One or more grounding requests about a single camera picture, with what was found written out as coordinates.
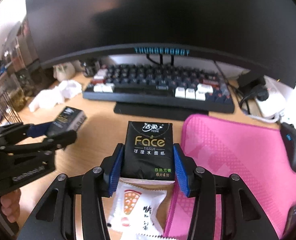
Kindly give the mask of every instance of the power strip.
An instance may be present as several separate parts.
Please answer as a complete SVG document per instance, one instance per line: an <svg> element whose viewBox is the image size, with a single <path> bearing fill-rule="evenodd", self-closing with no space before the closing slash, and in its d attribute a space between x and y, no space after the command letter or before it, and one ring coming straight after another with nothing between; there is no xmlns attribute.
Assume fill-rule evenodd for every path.
<svg viewBox="0 0 296 240"><path fill-rule="evenodd" d="M269 94L268 99L260 101L258 98L255 98L255 101L263 118L271 119L276 113L280 113L285 109L286 99L268 78L265 77L265 80Z"/></svg>

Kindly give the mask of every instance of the white keycap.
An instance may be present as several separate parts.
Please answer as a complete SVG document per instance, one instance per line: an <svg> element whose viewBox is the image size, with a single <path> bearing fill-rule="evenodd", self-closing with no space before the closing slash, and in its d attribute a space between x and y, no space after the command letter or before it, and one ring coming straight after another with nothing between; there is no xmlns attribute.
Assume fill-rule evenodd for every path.
<svg viewBox="0 0 296 240"><path fill-rule="evenodd" d="M181 88L181 87L177 87L176 91L175 91L175 97L176 98L185 98L186 93L185 93L185 89Z"/></svg>
<svg viewBox="0 0 296 240"><path fill-rule="evenodd" d="M103 92L112 93L114 86L115 86L114 84L105 84L105 85L103 85L102 86Z"/></svg>
<svg viewBox="0 0 296 240"><path fill-rule="evenodd" d="M204 93L212 93L214 89L210 85L198 84L197 90Z"/></svg>
<svg viewBox="0 0 296 240"><path fill-rule="evenodd" d="M107 75L107 72L108 72L108 69L99 69L96 75L94 76L94 79L96 80L104 79Z"/></svg>
<svg viewBox="0 0 296 240"><path fill-rule="evenodd" d="M195 90L193 88L186 89L186 98L187 99L196 99Z"/></svg>
<svg viewBox="0 0 296 240"><path fill-rule="evenodd" d="M205 101L206 100L206 95L204 92L201 91L196 91L196 100L202 100Z"/></svg>
<svg viewBox="0 0 296 240"><path fill-rule="evenodd" d="M103 91L103 84L96 84L94 86L94 92L102 92Z"/></svg>

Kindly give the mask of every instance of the metal pivot screw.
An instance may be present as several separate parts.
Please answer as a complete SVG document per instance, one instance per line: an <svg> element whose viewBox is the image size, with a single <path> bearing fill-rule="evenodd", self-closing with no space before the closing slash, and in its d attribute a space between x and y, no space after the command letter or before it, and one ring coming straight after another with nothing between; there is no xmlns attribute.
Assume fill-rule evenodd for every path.
<svg viewBox="0 0 296 240"><path fill-rule="evenodd" d="M66 179L66 175L65 175L65 174L59 174L58 177L57 177L57 179L58 179L59 181L62 181L62 180L64 180L64 179Z"/></svg>
<svg viewBox="0 0 296 240"><path fill-rule="evenodd" d="M100 167L94 167L93 169L92 169L92 172L93 173L100 173L102 171L102 169L100 168Z"/></svg>
<svg viewBox="0 0 296 240"><path fill-rule="evenodd" d="M205 169L203 167L197 167L196 168L196 172L197 173L204 173L205 172Z"/></svg>
<svg viewBox="0 0 296 240"><path fill-rule="evenodd" d="M231 175L232 180L239 180L240 177L237 174L232 174Z"/></svg>

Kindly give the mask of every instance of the black mouse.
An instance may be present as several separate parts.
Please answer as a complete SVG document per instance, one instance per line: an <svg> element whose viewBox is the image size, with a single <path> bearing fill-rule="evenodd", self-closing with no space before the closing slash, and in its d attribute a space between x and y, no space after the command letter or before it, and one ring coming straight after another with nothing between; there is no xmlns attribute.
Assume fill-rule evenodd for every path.
<svg viewBox="0 0 296 240"><path fill-rule="evenodd" d="M290 167L296 172L296 129L293 124L283 122L280 134L285 144Z"/></svg>

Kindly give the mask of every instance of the white wrapper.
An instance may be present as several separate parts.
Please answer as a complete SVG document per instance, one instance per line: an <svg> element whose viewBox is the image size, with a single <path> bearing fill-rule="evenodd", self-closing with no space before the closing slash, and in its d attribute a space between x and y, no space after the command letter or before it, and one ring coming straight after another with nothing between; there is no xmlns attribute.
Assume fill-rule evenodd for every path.
<svg viewBox="0 0 296 240"><path fill-rule="evenodd" d="M145 236L145 235L132 235L128 233L123 233L120 240L177 240L177 239L167 238L167 237Z"/></svg>
<svg viewBox="0 0 296 240"><path fill-rule="evenodd" d="M148 190L120 181L108 224L111 229L119 232L162 235L163 230L156 219L156 213L166 194L166 190Z"/></svg>

